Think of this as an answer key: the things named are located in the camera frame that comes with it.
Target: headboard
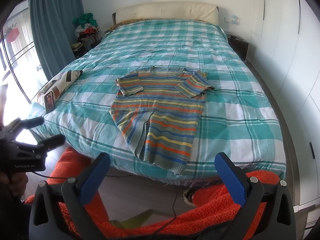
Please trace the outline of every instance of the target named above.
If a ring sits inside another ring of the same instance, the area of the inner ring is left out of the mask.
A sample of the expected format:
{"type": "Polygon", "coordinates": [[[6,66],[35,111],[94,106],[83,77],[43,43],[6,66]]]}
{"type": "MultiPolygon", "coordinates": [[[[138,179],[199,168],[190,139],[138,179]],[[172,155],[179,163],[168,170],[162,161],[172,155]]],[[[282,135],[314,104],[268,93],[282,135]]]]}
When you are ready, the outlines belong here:
{"type": "Polygon", "coordinates": [[[113,24],[134,19],[181,19],[218,25],[218,14],[218,6],[210,3],[152,2],[121,8],[112,15],[112,19],[113,24]]]}

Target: blue curtain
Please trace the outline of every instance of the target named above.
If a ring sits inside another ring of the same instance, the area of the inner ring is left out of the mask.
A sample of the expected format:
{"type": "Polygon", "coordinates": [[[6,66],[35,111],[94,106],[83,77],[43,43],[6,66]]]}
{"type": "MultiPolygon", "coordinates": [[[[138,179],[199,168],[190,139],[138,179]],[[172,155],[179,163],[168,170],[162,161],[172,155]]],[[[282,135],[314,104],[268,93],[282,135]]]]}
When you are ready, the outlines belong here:
{"type": "Polygon", "coordinates": [[[28,0],[31,29],[44,74],[50,80],[75,60],[73,18],[84,11],[82,0],[28,0]]]}

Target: metal bolt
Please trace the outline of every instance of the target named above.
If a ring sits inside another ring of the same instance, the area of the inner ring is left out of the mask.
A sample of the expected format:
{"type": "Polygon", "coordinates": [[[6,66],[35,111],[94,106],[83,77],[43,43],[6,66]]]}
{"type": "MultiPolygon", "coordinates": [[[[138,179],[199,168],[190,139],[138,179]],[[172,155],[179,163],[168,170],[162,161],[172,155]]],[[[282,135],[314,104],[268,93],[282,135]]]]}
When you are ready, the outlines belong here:
{"type": "Polygon", "coordinates": [[[41,180],[40,182],[39,182],[39,187],[43,187],[45,185],[45,180],[41,180]]]}
{"type": "Polygon", "coordinates": [[[74,183],[76,181],[75,177],[70,177],[67,179],[68,183],[74,183]]]}
{"type": "Polygon", "coordinates": [[[285,186],[287,186],[287,183],[286,183],[284,180],[281,180],[281,181],[280,181],[280,185],[281,185],[282,187],[285,187],[285,186]]]}
{"type": "Polygon", "coordinates": [[[259,180],[256,177],[250,177],[252,183],[257,183],[259,180]]]}

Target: black wire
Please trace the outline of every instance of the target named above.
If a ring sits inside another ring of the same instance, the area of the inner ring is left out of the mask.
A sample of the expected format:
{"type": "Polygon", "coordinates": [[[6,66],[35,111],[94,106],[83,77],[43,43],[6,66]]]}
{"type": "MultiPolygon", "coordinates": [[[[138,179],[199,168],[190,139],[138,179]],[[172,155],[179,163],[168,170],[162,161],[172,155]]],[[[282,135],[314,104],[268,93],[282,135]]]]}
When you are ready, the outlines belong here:
{"type": "Polygon", "coordinates": [[[106,175],[106,177],[112,177],[112,178],[126,178],[126,177],[130,177],[130,176],[134,176],[134,174],[130,174],[130,175],[126,175],[126,176],[111,176],[111,175],[106,175]]]}
{"type": "Polygon", "coordinates": [[[50,176],[45,176],[45,175],[42,175],[42,174],[37,173],[37,172],[34,172],[34,171],[33,171],[32,173],[34,173],[34,174],[36,174],[36,175],[38,175],[38,176],[44,177],[44,178],[49,178],[49,179],[67,179],[67,178],[64,178],[64,177],[50,177],[50,176]]]}
{"type": "Polygon", "coordinates": [[[174,202],[172,204],[172,211],[174,213],[174,217],[173,219],[171,219],[168,223],[166,223],[165,225],[163,225],[162,227],[160,227],[159,229],[157,229],[156,231],[154,231],[150,236],[147,237],[146,240],[149,240],[150,238],[152,238],[153,236],[155,236],[156,234],[158,234],[161,230],[163,230],[165,227],[167,227],[168,225],[170,225],[173,221],[175,221],[175,219],[177,218],[177,214],[174,210],[174,204],[176,203],[176,200],[177,200],[177,197],[178,197],[178,192],[177,192],[177,189],[176,189],[176,186],[173,185],[174,187],[174,191],[176,192],[176,197],[174,199],[174,202]]]}

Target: teal plaid bedspread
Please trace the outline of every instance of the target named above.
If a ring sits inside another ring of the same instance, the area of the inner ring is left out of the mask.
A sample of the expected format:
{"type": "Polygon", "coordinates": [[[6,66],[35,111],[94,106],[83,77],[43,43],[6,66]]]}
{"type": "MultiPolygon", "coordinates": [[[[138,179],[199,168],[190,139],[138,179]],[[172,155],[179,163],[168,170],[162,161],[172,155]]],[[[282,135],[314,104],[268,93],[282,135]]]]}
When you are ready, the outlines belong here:
{"type": "Polygon", "coordinates": [[[285,176],[279,121],[258,81],[231,49],[216,25],[185,20],[145,20],[118,27],[63,71],[83,70],[62,95],[56,109],[32,104],[29,117],[44,116],[32,129],[36,139],[59,133],[81,154],[106,152],[117,169],[167,183],[203,186],[218,178],[214,157],[225,152],[245,171],[269,170],[285,176]],[[110,106],[118,90],[115,79],[149,66],[182,66],[208,73],[215,88],[206,103],[182,175],[142,162],[114,124],[110,106]]]}

